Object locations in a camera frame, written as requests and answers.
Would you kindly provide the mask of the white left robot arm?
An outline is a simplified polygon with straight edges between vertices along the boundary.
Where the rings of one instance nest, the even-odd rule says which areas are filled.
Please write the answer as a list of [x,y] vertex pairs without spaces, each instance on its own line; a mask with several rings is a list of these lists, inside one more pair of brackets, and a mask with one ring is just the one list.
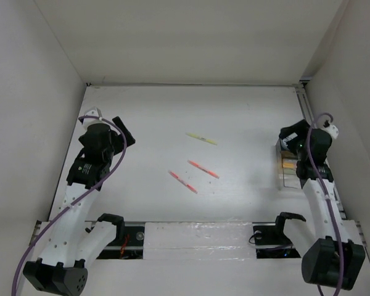
[[59,212],[27,248],[16,271],[36,290],[53,295],[81,295],[91,263],[107,245],[125,239],[122,216],[104,213],[91,229],[84,223],[103,183],[120,165],[114,156],[125,156],[135,138],[120,117],[108,121],[89,114],[79,120],[86,132],[78,139],[82,148],[69,169]]

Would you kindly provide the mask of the yellow thin pen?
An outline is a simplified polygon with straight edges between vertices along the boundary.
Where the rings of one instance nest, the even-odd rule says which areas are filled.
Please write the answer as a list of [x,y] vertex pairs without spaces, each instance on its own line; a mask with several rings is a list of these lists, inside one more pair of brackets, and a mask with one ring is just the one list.
[[203,142],[206,142],[206,143],[215,145],[215,146],[218,145],[216,141],[211,140],[211,139],[207,139],[205,137],[199,136],[199,135],[194,134],[194,133],[186,133],[186,135],[189,136],[189,137],[191,137],[191,138],[198,139],[200,141],[203,141]]

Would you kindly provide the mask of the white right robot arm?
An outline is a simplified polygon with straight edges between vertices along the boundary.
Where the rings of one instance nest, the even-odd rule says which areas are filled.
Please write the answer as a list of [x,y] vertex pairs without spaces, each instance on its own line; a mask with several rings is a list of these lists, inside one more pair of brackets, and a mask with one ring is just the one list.
[[310,206],[314,228],[301,214],[282,212],[273,227],[274,238],[289,240],[302,258],[303,280],[318,287],[331,287],[339,294],[352,290],[366,257],[362,245],[353,241],[343,225],[334,197],[334,177],[326,163],[327,152],[338,129],[330,121],[313,128],[306,120],[284,127],[281,147],[297,158],[296,175]]

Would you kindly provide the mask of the red thin pen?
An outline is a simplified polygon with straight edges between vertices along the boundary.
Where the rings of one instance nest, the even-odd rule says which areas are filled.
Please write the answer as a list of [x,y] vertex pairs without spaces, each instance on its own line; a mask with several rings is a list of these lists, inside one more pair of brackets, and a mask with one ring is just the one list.
[[189,183],[185,182],[185,180],[183,180],[181,177],[179,177],[176,173],[172,172],[171,170],[169,170],[168,173],[174,179],[176,179],[178,182],[180,182],[183,186],[185,186],[186,188],[188,188],[190,191],[192,191],[195,194],[198,193],[198,191],[196,190],[196,188],[194,188],[193,186],[191,186]]

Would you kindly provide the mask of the orange thin pen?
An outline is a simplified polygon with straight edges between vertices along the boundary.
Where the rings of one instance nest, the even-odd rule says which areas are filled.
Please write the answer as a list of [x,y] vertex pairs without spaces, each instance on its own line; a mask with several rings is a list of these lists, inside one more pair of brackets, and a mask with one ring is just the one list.
[[216,178],[216,179],[219,179],[220,176],[218,174],[216,174],[215,172],[213,172],[212,170],[209,170],[208,168],[205,168],[204,166],[192,161],[192,160],[188,160],[187,161],[190,165],[198,168],[199,170],[203,171],[204,173],[207,173],[208,175]]

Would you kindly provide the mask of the aluminium front rail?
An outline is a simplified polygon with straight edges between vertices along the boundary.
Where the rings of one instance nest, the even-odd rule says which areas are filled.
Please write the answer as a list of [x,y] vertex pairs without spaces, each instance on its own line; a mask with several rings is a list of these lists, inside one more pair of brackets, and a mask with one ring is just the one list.
[[100,259],[248,260],[299,258],[287,242],[264,241],[251,222],[128,223]]

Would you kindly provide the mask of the clear plastic container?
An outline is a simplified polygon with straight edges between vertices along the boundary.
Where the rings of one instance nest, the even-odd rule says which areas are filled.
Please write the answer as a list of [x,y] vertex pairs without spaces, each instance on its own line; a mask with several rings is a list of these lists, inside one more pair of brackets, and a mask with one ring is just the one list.
[[300,180],[296,175],[279,173],[277,177],[277,186],[280,189],[301,189]]

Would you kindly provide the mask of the aluminium side rail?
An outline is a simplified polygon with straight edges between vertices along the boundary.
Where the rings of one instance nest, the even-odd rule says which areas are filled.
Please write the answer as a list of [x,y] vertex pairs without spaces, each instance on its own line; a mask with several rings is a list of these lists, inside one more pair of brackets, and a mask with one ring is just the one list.
[[[310,81],[309,77],[301,78],[300,81],[298,82],[298,84],[296,84],[294,86],[294,88],[296,90],[298,102],[300,104],[300,108],[301,108],[304,119],[309,124],[313,125],[314,128],[317,128],[317,124],[314,122],[315,118],[314,118],[313,112],[311,111],[311,105],[309,103],[308,96],[306,94],[306,89],[305,89],[305,86],[308,84],[309,81]],[[341,201],[341,198],[340,198],[340,195],[339,195],[339,192],[338,192],[336,186],[334,187],[334,198],[336,200],[337,207],[339,209],[339,212],[340,212],[340,215],[341,215],[342,219],[344,221],[350,221],[355,225],[356,231],[358,233],[358,236],[360,238],[361,243],[363,245],[367,245],[367,243],[365,241],[365,238],[364,238],[364,235],[363,235],[363,231],[362,231],[360,222],[355,221],[355,220],[350,220],[348,218],[348,215],[345,212],[345,209],[343,207],[343,204],[342,204],[342,201]]]

